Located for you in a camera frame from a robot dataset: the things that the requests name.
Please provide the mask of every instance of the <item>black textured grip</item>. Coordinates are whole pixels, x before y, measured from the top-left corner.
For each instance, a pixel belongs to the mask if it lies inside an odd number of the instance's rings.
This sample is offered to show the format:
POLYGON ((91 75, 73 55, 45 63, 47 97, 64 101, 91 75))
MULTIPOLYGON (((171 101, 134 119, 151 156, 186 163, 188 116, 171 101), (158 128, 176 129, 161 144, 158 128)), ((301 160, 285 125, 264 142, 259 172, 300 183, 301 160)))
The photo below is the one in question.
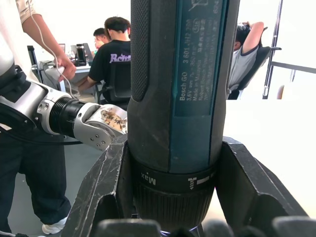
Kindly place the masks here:
POLYGON ((131 92, 141 102, 148 86, 150 0, 133 0, 131 25, 131 92))

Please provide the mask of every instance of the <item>man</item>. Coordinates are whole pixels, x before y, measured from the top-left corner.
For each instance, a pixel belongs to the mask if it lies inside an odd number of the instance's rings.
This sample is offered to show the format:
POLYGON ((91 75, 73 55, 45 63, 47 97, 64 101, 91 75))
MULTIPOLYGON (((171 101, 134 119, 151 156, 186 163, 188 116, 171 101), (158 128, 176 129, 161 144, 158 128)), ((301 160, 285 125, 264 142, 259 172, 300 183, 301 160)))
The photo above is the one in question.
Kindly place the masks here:
POLYGON ((102 45, 111 41, 110 36, 105 32, 104 28, 96 29, 93 36, 96 49, 99 49, 102 45))
POLYGON ((237 89, 240 81, 250 71, 256 60, 258 45, 264 30, 263 22, 237 26, 236 40, 228 82, 228 95, 237 89))
POLYGON ((93 59, 88 77, 78 83, 79 91, 92 87, 104 80, 105 85, 111 76, 111 63, 130 61, 130 22, 121 17, 108 18, 104 23, 111 42, 104 44, 93 59))
MULTIPOLYGON (((75 66, 56 42, 42 16, 34 10, 32 0, 0 1, 0 34, 10 46, 15 64, 19 65, 29 78, 37 80, 31 71, 27 46, 21 40, 24 37, 24 31, 45 48, 38 28, 31 18, 29 4, 33 17, 41 29, 45 44, 56 54, 58 65, 65 67, 65 77, 72 79, 76 71, 75 66)), ((3 125, 2 127, 11 133, 18 132, 3 125)), ((36 141, 63 141, 62 136, 51 136, 38 130, 23 134, 23 136, 36 141)), ((26 176, 26 182, 32 193, 34 213, 43 222, 43 232, 55 234, 61 231, 71 208, 65 197, 64 147, 22 143, 0 133, 0 231, 6 233, 11 232, 7 217, 12 205, 15 177, 18 172, 26 176)))

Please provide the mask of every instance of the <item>white shirt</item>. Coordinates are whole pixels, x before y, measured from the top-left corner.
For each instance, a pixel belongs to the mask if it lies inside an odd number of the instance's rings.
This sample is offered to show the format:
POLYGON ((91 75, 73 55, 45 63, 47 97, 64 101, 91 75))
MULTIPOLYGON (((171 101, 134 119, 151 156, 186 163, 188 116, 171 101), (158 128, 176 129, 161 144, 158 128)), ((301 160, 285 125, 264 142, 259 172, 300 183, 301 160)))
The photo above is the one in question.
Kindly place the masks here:
MULTIPOLYGON (((33 0, 29 1, 32 14, 35 14, 33 0)), ((15 64, 21 67, 28 78, 38 81, 32 72, 22 29, 22 23, 30 16, 28 0, 0 0, 0 34, 3 35, 13 53, 15 64)))

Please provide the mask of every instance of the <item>desk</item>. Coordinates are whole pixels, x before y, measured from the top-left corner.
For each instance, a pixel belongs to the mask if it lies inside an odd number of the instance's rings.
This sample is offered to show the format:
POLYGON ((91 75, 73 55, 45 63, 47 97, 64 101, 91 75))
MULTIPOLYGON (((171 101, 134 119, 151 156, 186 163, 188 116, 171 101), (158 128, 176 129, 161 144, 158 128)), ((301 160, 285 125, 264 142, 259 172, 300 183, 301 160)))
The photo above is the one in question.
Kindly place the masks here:
MULTIPOLYGON (((242 142, 316 218, 316 114, 306 101, 227 101, 224 136, 242 142)), ((224 215, 214 192, 204 220, 224 215)))

